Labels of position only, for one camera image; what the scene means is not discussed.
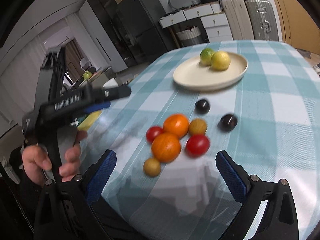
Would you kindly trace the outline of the red tomato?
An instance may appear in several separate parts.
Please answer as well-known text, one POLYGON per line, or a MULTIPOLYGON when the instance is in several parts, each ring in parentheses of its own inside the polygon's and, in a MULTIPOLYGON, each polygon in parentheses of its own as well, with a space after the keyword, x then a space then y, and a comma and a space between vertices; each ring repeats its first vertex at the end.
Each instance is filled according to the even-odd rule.
POLYGON ((204 155, 209 148, 210 140, 205 135, 201 134, 191 136, 185 145, 187 154, 192 158, 204 155))
POLYGON ((148 143, 152 144, 154 139, 159 136, 160 134, 162 134, 163 128, 161 128, 160 126, 152 126, 150 127, 147 132, 146 132, 146 140, 148 143))

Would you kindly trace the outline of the orange mandarin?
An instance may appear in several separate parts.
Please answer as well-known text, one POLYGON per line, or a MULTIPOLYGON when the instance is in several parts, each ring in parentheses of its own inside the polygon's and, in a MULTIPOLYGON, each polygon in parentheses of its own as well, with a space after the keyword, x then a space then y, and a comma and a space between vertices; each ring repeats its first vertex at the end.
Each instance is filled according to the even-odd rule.
POLYGON ((178 138, 184 137, 188 133, 189 119, 183 114, 173 114, 163 123, 163 131, 176 135, 178 138))
POLYGON ((151 152, 160 163, 174 161, 181 152, 179 138, 171 133, 162 133, 155 137, 151 144, 151 152))

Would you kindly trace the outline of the brown longan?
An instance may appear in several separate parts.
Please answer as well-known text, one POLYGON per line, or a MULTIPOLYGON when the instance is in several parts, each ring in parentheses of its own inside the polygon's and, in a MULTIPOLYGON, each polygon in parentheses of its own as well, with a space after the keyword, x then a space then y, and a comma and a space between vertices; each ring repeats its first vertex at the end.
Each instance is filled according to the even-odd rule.
POLYGON ((149 158, 144 162, 143 171, 150 177, 156 177, 161 172, 161 163, 155 158, 149 158))
POLYGON ((205 135, 207 131, 207 123, 205 120, 196 118, 192 120, 189 124, 188 133, 190 136, 193 135, 205 135))

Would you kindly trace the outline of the dark plum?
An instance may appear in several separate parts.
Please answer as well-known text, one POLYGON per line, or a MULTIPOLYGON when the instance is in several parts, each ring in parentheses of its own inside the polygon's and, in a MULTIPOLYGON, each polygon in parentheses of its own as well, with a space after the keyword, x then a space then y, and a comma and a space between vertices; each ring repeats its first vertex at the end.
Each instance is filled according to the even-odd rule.
POLYGON ((238 119, 236 116, 232 114, 226 114, 220 119, 219 128, 224 132, 230 132, 235 129, 237 124, 238 119))
POLYGON ((195 103, 195 111, 199 114, 207 114, 210 110, 210 103, 206 99, 201 99, 195 103))

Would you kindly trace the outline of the green yellow passion fruit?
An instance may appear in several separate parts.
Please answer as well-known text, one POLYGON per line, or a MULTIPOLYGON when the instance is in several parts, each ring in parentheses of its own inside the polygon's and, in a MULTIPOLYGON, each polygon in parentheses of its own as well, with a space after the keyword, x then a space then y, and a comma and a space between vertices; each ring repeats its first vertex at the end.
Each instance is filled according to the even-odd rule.
POLYGON ((213 55, 215 54, 215 51, 211 48, 204 48, 200 53, 200 63, 203 66, 210 66, 211 65, 211 59, 213 55))

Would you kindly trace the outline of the teal checkered tablecloth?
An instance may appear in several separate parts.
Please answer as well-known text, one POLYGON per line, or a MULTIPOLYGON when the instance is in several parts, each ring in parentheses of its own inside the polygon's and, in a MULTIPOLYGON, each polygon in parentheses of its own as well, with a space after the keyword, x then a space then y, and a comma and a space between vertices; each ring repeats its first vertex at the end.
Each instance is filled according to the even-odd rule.
POLYGON ((80 170, 111 149, 117 164, 102 196, 122 219, 149 239, 218 239, 240 207, 215 165, 217 152, 224 150, 249 174, 289 182, 299 238, 306 239, 319 222, 319 75, 285 43, 243 40, 211 47, 247 59, 239 83, 208 94, 185 90, 174 83, 173 73, 203 46, 162 55, 131 83, 131 96, 112 102, 89 129, 80 170), (181 152, 159 176, 146 176, 147 130, 172 114, 197 118, 199 99, 210 103, 203 116, 208 152, 195 159, 181 152), (226 114, 238 119, 230 132, 219 128, 226 114))

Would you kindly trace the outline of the cream round plate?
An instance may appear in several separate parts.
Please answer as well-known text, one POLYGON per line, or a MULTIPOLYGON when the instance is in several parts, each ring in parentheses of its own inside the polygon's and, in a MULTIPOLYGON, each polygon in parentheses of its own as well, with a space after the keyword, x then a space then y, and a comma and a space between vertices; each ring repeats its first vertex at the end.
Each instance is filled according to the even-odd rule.
POLYGON ((181 63, 173 73, 173 81, 188 90, 206 92, 215 91, 234 85, 248 70, 248 61, 240 54, 229 52, 231 64, 227 70, 215 71, 200 63, 195 56, 181 63))

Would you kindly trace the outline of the black refrigerator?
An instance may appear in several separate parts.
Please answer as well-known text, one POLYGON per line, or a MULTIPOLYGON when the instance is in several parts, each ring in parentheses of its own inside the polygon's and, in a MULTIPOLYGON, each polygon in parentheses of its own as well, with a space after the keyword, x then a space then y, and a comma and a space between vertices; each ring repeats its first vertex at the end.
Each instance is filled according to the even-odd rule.
POLYGON ((159 0, 122 0, 118 11, 149 62, 176 49, 170 31, 160 25, 165 10, 159 0))

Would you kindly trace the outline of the woven laundry basket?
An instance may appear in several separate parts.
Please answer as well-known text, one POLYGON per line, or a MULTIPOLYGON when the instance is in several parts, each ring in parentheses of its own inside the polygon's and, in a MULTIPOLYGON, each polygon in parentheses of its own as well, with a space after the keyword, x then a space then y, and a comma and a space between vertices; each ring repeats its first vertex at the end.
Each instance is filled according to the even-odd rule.
POLYGON ((192 26, 183 31, 179 31, 177 36, 184 47, 202 44, 204 42, 198 26, 192 26))

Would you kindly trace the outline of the white drawer desk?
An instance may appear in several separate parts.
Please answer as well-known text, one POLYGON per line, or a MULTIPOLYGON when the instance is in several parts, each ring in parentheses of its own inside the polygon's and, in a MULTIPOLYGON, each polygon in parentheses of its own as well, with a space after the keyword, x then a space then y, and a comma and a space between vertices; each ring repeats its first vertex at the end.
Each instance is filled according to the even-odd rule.
POLYGON ((199 28, 205 30, 208 42, 232 41, 233 36, 227 16, 219 2, 197 5, 189 9, 164 16, 159 20, 161 27, 167 28, 177 24, 191 24, 200 22, 199 28))

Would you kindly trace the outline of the beige suitcase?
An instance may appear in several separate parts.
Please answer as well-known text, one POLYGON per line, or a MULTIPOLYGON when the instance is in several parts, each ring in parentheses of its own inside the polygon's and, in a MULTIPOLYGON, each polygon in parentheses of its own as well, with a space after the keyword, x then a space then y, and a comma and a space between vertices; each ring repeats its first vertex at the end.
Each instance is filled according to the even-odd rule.
POLYGON ((222 0, 221 6, 227 17, 234 40, 253 40, 251 20, 244 0, 222 0))

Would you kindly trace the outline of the silver suitcase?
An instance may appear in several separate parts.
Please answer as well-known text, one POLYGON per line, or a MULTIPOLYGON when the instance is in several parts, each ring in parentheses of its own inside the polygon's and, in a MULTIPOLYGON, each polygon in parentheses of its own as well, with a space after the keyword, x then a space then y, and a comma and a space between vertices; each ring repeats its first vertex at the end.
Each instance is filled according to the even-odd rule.
POLYGON ((256 40, 279 41, 272 4, 267 0, 247 0, 246 7, 256 40))

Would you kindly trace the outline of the wooden door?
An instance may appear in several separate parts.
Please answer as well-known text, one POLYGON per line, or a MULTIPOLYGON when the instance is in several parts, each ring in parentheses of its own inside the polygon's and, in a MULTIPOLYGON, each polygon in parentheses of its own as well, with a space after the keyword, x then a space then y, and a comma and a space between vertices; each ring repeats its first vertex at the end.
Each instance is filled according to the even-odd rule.
POLYGON ((274 0, 284 42, 319 54, 319 27, 297 0, 274 0))

